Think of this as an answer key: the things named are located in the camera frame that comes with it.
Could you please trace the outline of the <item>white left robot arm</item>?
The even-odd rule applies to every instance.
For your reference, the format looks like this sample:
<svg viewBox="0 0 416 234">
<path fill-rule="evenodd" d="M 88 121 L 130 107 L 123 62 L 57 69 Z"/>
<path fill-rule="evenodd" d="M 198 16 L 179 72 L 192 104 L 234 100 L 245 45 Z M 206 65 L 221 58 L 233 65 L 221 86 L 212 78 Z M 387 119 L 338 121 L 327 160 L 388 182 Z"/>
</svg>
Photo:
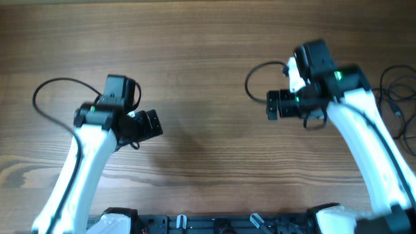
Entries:
<svg viewBox="0 0 416 234">
<path fill-rule="evenodd" d="M 135 209 L 109 208 L 98 222 L 87 226 L 109 157 L 124 146 L 137 150 L 141 142 L 163 133 L 154 110 L 137 111 L 141 97 L 135 92 L 139 91 L 135 80 L 108 75 L 104 91 L 75 111 L 71 127 L 34 106 L 41 116 L 70 132 L 73 139 L 55 187 L 32 224 L 32 233 L 145 232 Z"/>
</svg>

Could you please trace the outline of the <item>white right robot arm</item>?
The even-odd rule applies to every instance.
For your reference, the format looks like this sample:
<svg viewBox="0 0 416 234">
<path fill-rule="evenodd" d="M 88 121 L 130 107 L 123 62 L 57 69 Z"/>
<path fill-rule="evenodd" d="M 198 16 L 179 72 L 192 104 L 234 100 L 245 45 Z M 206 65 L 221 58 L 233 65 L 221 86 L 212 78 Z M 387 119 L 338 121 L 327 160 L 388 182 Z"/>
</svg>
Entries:
<svg viewBox="0 0 416 234">
<path fill-rule="evenodd" d="M 268 119 L 330 121 L 347 143 L 370 196 L 371 214 L 341 205 L 317 211 L 318 232 L 414 233 L 415 174 L 389 134 L 361 68 L 336 65 L 323 40 L 297 47 L 283 66 L 290 86 L 268 92 Z"/>
</svg>

